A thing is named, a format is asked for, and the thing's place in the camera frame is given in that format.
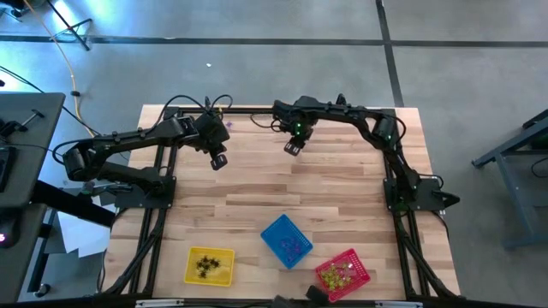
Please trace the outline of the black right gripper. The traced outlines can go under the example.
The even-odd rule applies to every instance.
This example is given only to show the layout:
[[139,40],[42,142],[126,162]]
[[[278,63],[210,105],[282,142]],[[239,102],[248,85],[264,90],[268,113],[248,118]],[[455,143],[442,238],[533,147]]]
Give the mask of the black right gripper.
[[291,110],[290,104],[275,101],[273,103],[273,118],[284,122],[285,131],[293,136],[284,146],[284,151],[297,157],[305,146],[304,139],[310,139],[312,136],[313,127],[317,124],[317,117],[299,109]]

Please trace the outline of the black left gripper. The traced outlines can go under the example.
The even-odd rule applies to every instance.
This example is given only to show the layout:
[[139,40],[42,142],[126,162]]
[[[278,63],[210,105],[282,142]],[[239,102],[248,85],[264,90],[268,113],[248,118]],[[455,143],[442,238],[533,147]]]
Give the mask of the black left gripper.
[[[194,122],[199,133],[195,142],[195,148],[204,152],[225,152],[226,146],[223,142],[229,140],[229,132],[218,115],[202,113]],[[228,164],[224,154],[218,154],[211,158],[211,168],[220,170]]]

